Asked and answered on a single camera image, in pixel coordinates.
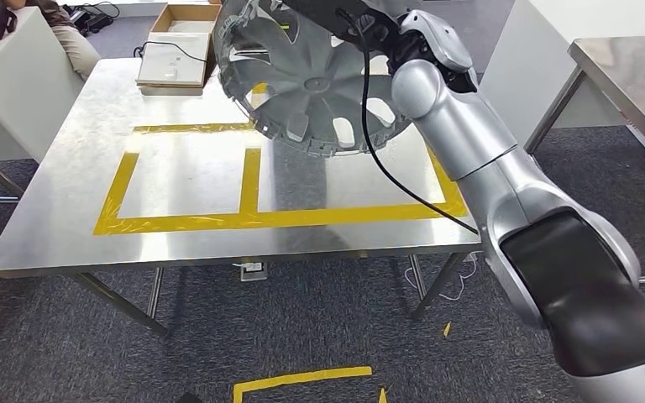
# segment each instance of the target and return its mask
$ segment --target khaki pants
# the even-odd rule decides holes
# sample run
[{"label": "khaki pants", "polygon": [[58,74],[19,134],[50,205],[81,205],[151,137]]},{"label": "khaki pants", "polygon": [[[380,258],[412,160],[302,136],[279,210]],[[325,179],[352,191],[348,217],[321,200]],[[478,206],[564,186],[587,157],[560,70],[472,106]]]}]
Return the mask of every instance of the khaki pants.
[{"label": "khaki pants", "polygon": [[95,64],[100,60],[100,55],[95,48],[73,27],[56,26],[50,29],[68,54],[73,70],[82,77],[83,81],[87,80]]}]

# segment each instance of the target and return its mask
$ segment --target yellow tape outline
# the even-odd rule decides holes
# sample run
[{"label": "yellow tape outline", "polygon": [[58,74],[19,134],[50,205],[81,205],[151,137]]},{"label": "yellow tape outline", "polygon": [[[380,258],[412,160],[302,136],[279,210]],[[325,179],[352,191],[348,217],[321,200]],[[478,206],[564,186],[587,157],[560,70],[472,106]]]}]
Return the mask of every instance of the yellow tape outline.
[{"label": "yellow tape outline", "polygon": [[314,382],[317,380],[352,378],[355,376],[371,376],[372,367],[349,367],[337,369],[324,369],[322,371],[303,372],[300,374],[290,374],[276,376],[273,378],[252,380],[233,386],[233,403],[242,403],[244,393],[254,390],[270,389],[276,386],[301,384],[304,382]]},{"label": "yellow tape outline", "polygon": [[[250,123],[214,123],[202,125],[138,126],[134,135],[145,133],[217,133],[251,130]],[[431,150],[427,150],[436,173],[438,184],[446,198],[436,207],[445,212],[463,217],[467,214],[459,188],[443,171]],[[194,216],[127,217],[120,218],[129,182],[139,159],[139,151],[126,151],[113,183],[103,203],[93,235],[116,235],[127,233],[168,233],[176,231],[206,231],[216,229],[251,229],[311,227],[318,225],[353,224],[380,221],[410,221],[438,218],[438,214],[421,204],[402,204],[377,207],[341,207],[314,210],[259,212],[260,183],[259,148],[247,148],[244,156],[244,174],[241,185],[241,200],[238,213],[204,214]]]}]

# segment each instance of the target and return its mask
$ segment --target desk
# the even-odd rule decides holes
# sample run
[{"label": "desk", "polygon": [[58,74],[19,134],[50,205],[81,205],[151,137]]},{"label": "desk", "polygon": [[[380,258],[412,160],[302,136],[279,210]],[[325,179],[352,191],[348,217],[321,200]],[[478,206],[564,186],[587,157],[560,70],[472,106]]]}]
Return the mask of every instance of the desk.
[{"label": "desk", "polygon": [[[138,68],[135,59],[97,65],[3,231],[0,277],[70,275],[164,334],[156,304],[142,312],[89,272],[449,253],[437,278],[445,281],[480,249],[476,235],[415,204],[368,155],[325,160],[270,142],[216,77],[200,97],[144,97]],[[414,127],[380,157],[401,182],[474,224]]]},{"label": "desk", "polygon": [[579,38],[627,36],[645,36],[645,0],[516,0],[480,89],[530,153],[552,127],[626,126],[594,81],[577,81],[568,50]]},{"label": "desk", "polygon": [[[569,53],[578,64],[578,71],[573,74],[569,90],[559,99],[557,112],[548,115],[541,124],[552,127],[581,83],[592,81],[645,138],[645,36],[577,39]],[[547,132],[541,133],[536,144],[543,141]],[[645,244],[638,254],[645,255]]]}]

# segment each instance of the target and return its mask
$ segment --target wire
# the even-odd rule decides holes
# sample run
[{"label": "wire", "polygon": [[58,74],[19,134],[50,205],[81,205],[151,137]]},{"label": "wire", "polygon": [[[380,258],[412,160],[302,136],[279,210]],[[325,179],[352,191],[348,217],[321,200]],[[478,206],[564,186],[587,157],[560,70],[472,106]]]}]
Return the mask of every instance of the wire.
[{"label": "wire", "polygon": [[[102,6],[103,4],[109,4],[110,6],[115,7],[115,10],[117,10],[118,13],[115,14],[115,15],[110,15],[108,13],[105,13],[101,8],[98,7],[98,6]],[[120,16],[120,8],[118,6],[116,6],[115,4],[113,4],[112,2],[99,2],[99,3],[95,3],[95,4],[85,3],[85,4],[82,4],[80,6],[75,7],[75,9],[76,10],[85,10],[85,7],[95,8],[99,13],[105,14],[109,18],[112,18],[112,19],[116,19],[117,17]]]},{"label": "wire", "polygon": [[[451,296],[445,296],[444,294],[439,293],[438,296],[442,297],[445,300],[449,301],[458,301],[461,299],[461,296],[464,294],[464,290],[466,289],[466,280],[470,279],[476,274],[476,271],[478,271],[478,258],[476,257],[477,254],[480,254],[480,252],[473,252],[472,254],[469,254],[474,260],[474,269],[467,275],[459,275],[459,278],[461,279],[461,291],[459,291],[459,294],[455,297]],[[412,267],[409,269],[404,270],[404,278],[406,279],[406,282],[408,282],[414,290],[417,289],[417,285],[414,284],[411,280],[409,280],[409,272],[412,271]]]},{"label": "wire", "polygon": [[153,40],[148,40],[148,41],[144,42],[144,43],[142,44],[142,46],[138,46],[138,47],[134,48],[134,50],[132,51],[132,57],[140,57],[140,58],[141,58],[141,57],[142,57],[142,54],[144,53],[144,47],[146,47],[146,46],[147,46],[147,44],[169,44],[169,45],[171,45],[171,46],[176,47],[176,48],[177,48],[181,53],[183,53],[184,55],[186,55],[186,57],[189,57],[189,58],[191,58],[191,59],[193,59],[193,60],[199,60],[199,61],[201,61],[203,64],[206,64],[206,63],[207,63],[207,61],[206,61],[206,60],[204,60],[204,59],[199,59],[198,57],[194,57],[194,56],[192,56],[192,55],[189,55],[189,54],[188,54],[185,50],[183,50],[183,49],[182,49],[178,44],[174,44],[174,43],[172,43],[172,42],[157,42],[157,41],[153,41]]},{"label": "wire", "polygon": [[478,231],[476,231],[476,229],[471,227],[469,224],[459,220],[458,218],[452,216],[451,214],[448,214],[442,209],[434,206],[432,203],[424,200],[413,191],[410,191],[406,186],[402,185],[402,183],[400,183],[385,168],[385,166],[382,164],[382,161],[380,161],[380,158],[377,156],[377,152],[375,151],[375,148],[372,146],[372,140],[370,139],[370,131],[367,127],[367,101],[370,96],[370,48],[367,46],[367,39],[364,37],[364,34],[362,33],[362,28],[359,26],[359,24],[357,24],[353,20],[352,16],[350,16],[349,13],[347,13],[346,11],[340,8],[338,9],[338,15],[344,18],[345,21],[347,21],[350,28],[354,29],[355,33],[357,34],[357,37],[359,38],[359,45],[362,47],[362,53],[364,54],[364,85],[362,90],[362,131],[364,132],[364,141],[367,143],[367,148],[370,149],[370,154],[372,155],[372,159],[375,160],[375,163],[380,168],[382,173],[385,174],[387,179],[389,179],[393,184],[396,185],[396,187],[400,188],[411,198],[413,198],[417,202],[420,202],[424,206],[429,207],[435,212],[441,214],[443,217],[446,217],[449,220],[457,223],[461,227],[468,229],[472,233],[478,235]]}]

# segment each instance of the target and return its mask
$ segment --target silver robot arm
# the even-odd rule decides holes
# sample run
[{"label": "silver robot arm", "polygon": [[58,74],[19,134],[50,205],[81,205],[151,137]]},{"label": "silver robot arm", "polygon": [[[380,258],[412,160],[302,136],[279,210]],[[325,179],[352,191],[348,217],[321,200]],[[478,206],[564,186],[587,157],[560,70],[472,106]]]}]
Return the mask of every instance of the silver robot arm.
[{"label": "silver robot arm", "polygon": [[549,330],[558,364],[585,401],[644,402],[645,295],[632,248],[518,147],[478,93],[451,26],[412,11],[401,32],[422,48],[397,60],[393,100],[458,183],[511,304]]}]

